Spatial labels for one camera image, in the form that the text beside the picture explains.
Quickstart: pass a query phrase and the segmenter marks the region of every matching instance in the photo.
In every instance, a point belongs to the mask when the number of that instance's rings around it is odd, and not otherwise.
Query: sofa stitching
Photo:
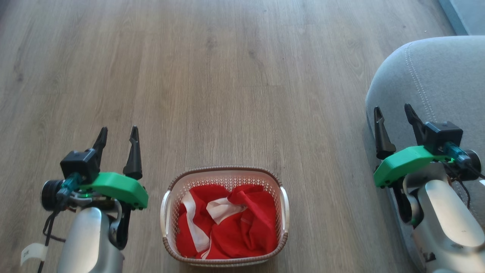
[[[453,189],[455,190],[455,192],[458,194],[458,196],[460,197],[460,200],[463,202],[464,205],[467,204],[467,201],[465,201],[465,199],[463,198],[464,194],[462,192],[463,189],[461,189],[461,186],[457,186],[455,184],[455,187],[453,187]]]
[[[409,50],[409,47],[411,46],[411,44],[409,44],[409,46],[407,46],[408,48],[408,51],[407,51],[407,54],[408,54],[408,57],[409,57],[409,63],[411,64],[411,68],[413,69],[414,71],[414,75],[416,76],[416,80],[418,81],[418,84],[420,85],[421,87],[421,91],[422,91],[422,94],[424,96],[424,99],[426,99],[426,102],[428,103],[428,107],[429,107],[429,111],[431,112],[431,116],[429,117],[431,119],[431,117],[433,117],[433,121],[436,122],[436,116],[435,116],[435,113],[433,112],[433,109],[431,108],[431,104],[429,103],[429,100],[428,100],[428,96],[426,95],[426,92],[424,91],[424,88],[421,84],[421,81],[418,77],[418,74],[416,73],[416,70],[414,69],[414,65],[413,65],[413,60],[411,58],[411,52]]]
[[[409,65],[409,60],[408,60],[408,50],[409,50],[409,47],[410,47],[411,45],[412,45],[412,43],[409,43],[409,44],[407,45],[407,47],[404,49],[404,57],[405,57],[405,59],[406,59],[406,65],[407,65],[407,69],[409,70],[409,73],[411,74],[411,77],[413,78],[413,82],[414,82],[414,84],[416,85],[416,89],[418,90],[418,93],[420,94],[421,101],[423,102],[424,109],[426,110],[426,114],[427,114],[428,116],[430,116],[430,115],[429,115],[429,111],[428,111],[428,107],[426,106],[426,103],[424,102],[423,95],[422,95],[422,93],[421,93],[421,91],[420,91],[420,88],[419,88],[419,86],[418,86],[418,83],[416,82],[416,79],[414,78],[414,73],[413,73],[413,71],[411,70],[411,66]]]
[[[477,211],[475,210],[475,207],[471,204],[471,194],[469,193],[469,196],[470,196],[470,211],[472,213],[472,215],[475,217],[475,219],[477,220],[478,224],[479,225],[482,225],[482,217],[480,214],[477,213]]]

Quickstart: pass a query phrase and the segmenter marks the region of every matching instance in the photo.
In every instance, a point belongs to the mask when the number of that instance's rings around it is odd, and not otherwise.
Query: white label tag
[[[47,256],[47,246],[40,243],[33,243],[28,245],[24,250],[22,250],[22,257],[20,257],[20,266],[30,258],[38,258],[41,261],[46,260]]]

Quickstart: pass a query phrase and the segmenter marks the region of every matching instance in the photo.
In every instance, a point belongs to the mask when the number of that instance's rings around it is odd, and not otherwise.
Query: camera lens
[[[467,155],[471,159],[471,166],[473,167],[474,171],[470,171],[468,169],[464,169],[461,173],[461,180],[463,181],[473,181],[479,178],[476,172],[482,172],[482,164],[480,163],[480,158],[478,157],[477,153],[473,150],[465,150]]]
[[[56,193],[61,189],[63,180],[49,180],[42,187],[40,202],[46,211],[53,211],[56,204]]]

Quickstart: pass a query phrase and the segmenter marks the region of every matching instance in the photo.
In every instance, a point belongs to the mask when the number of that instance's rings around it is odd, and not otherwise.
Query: white fabric
[[[197,252],[201,252],[210,246],[209,237],[205,232],[194,224],[195,216],[195,201],[190,192],[187,192],[182,198],[182,203],[187,210],[187,224],[189,226],[192,240],[194,241],[195,249]]]
[[[209,255],[209,252],[210,252],[210,248],[211,248],[211,247],[212,247],[212,238],[210,239],[210,246],[209,246],[209,249],[208,249],[206,252],[204,252],[204,253],[202,254],[202,256],[200,257],[201,259],[203,259],[203,260],[207,259],[207,256]]]
[[[216,224],[220,224],[227,217],[243,212],[246,206],[235,205],[229,202],[227,198],[220,198],[207,203],[206,209]]]

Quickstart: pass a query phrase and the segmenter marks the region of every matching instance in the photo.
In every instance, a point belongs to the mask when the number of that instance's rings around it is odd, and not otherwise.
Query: basket rim
[[[252,263],[258,262],[263,260],[268,260],[278,253],[280,253],[286,245],[286,241],[288,240],[288,232],[283,234],[283,238],[279,242],[278,246],[275,250],[271,251],[270,253],[262,256],[256,257],[247,257],[247,258],[237,258],[237,259],[225,259],[225,260],[203,260],[203,259],[194,259],[194,258],[185,258],[177,254],[175,251],[172,250],[168,243],[168,238],[163,237],[163,245],[167,252],[172,256],[175,260],[179,262],[191,263],[191,264],[204,264],[204,265],[221,265],[221,264],[244,264],[244,263]]]
[[[179,174],[168,186],[168,190],[172,190],[175,186],[175,184],[182,179],[183,177],[193,174],[193,173],[198,173],[198,172],[209,172],[209,171],[259,171],[262,173],[265,173],[269,175],[271,178],[274,179],[274,181],[278,184],[279,187],[282,187],[283,185],[281,184],[280,180],[278,179],[277,175],[265,168],[259,168],[259,167],[245,167],[245,166],[213,166],[213,167],[202,167],[202,168],[196,168],[196,169],[191,169],[188,171],[184,171],[183,173]]]
[[[283,187],[281,184],[280,180],[278,179],[277,175],[265,168],[259,168],[259,167],[246,167],[246,166],[213,166],[213,167],[202,167],[202,168],[196,168],[196,169],[191,169],[188,171],[184,171],[181,174],[179,174],[168,186],[168,191],[172,191],[175,184],[180,181],[183,177],[193,174],[193,173],[198,173],[198,172],[209,172],[209,171],[259,171],[262,172],[266,175],[269,175],[277,184],[279,187]],[[179,262],[185,262],[185,263],[191,263],[191,264],[200,264],[200,265],[230,265],[230,264],[244,264],[244,263],[252,263],[252,262],[258,262],[258,261],[263,261],[263,260],[268,260],[274,256],[276,256],[278,253],[280,253],[283,248],[286,245],[286,241],[288,240],[288,231],[285,231],[283,233],[283,237],[281,238],[278,246],[276,247],[275,250],[271,251],[270,253],[262,256],[256,256],[256,257],[247,257],[247,258],[236,258],[236,259],[224,259],[224,260],[206,260],[206,259],[194,259],[194,258],[186,258],[175,251],[172,250],[170,247],[170,244],[168,243],[168,238],[163,237],[163,245],[165,246],[165,249],[167,252],[172,256],[175,260]]]

